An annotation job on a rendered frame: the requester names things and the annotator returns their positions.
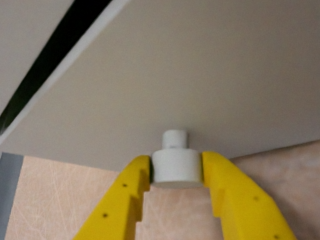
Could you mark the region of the grey chest of drawers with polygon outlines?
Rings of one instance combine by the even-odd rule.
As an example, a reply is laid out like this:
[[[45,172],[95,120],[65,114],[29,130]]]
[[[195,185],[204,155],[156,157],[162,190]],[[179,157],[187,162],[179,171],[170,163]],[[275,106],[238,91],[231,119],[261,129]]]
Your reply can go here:
[[[73,1],[29,0],[0,65],[0,133],[14,92]]]

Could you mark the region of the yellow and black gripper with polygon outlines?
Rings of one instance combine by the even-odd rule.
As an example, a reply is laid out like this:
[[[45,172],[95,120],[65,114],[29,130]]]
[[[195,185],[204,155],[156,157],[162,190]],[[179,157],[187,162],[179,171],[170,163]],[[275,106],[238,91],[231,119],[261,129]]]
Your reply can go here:
[[[297,240],[274,200],[227,158],[202,152],[204,187],[224,240]],[[72,240],[135,240],[150,191],[150,156],[135,157],[118,175]]]

